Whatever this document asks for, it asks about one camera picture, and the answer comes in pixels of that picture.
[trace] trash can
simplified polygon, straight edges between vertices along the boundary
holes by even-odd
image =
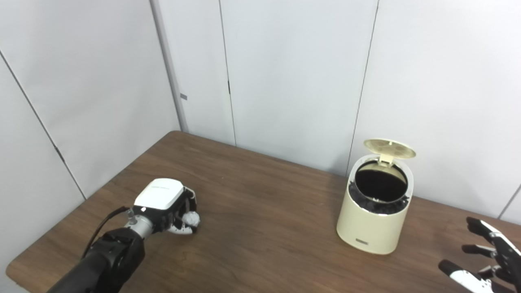
[[[361,157],[349,174],[337,233],[348,244],[375,254],[397,245],[413,195],[413,174],[403,162],[414,150],[387,139],[364,141],[375,154]]]

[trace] robot finger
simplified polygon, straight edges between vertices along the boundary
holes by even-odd
[[[499,232],[488,223],[473,217],[467,217],[467,228],[470,232],[482,236],[490,244],[493,244],[490,234],[493,232]]]
[[[478,272],[478,275],[480,275],[483,279],[490,279],[493,277],[497,277],[507,283],[510,283],[510,284],[513,283],[510,273],[499,265],[486,266]]]
[[[488,265],[478,271],[478,275],[483,279],[492,279],[495,277],[494,267]]]
[[[183,220],[179,218],[174,218],[172,227],[170,227],[168,231],[174,234],[189,235],[197,232],[197,227],[189,226],[185,222],[183,222]]]
[[[496,250],[491,247],[476,245],[476,244],[469,244],[469,245],[462,245],[461,250],[465,253],[469,254],[481,254],[488,258],[493,259],[495,255],[497,254]]]
[[[474,293],[515,293],[492,280],[484,279],[478,274],[464,270],[448,260],[442,260],[438,264],[438,268],[455,282]]]

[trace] trash can lid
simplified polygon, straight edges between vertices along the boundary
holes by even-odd
[[[390,139],[368,139],[364,145],[375,154],[380,154],[380,159],[392,164],[393,158],[413,158],[416,152],[410,146]]]

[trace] brown table surface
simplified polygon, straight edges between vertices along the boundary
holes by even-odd
[[[13,260],[7,275],[46,292],[78,263],[100,221],[161,177],[195,190],[202,223],[195,235],[149,237],[121,292],[466,292],[437,268],[444,258],[471,270],[492,263],[461,251],[486,244],[466,230],[466,216],[521,243],[517,225],[416,197],[397,250],[362,252],[335,229],[345,177],[171,132]],[[125,222],[115,217],[102,233]]]

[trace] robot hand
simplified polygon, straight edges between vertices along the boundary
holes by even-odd
[[[135,199],[128,215],[125,227],[137,231],[143,239],[165,230],[192,234],[200,222],[195,192],[181,182],[167,178],[150,182]]]
[[[110,213],[89,241],[79,263],[47,293],[117,293],[145,258],[144,240],[153,233],[192,234],[200,222],[195,193],[173,179],[155,179],[134,206]],[[123,228],[106,232],[92,243],[110,218],[127,211]]]
[[[521,293],[521,252],[500,231],[486,222],[468,217],[467,224],[470,232],[484,237],[495,248],[463,245],[463,252],[484,255],[498,264],[471,273],[448,260],[442,260],[438,265],[439,269],[474,293]],[[513,284],[516,291],[492,281],[493,277]]]

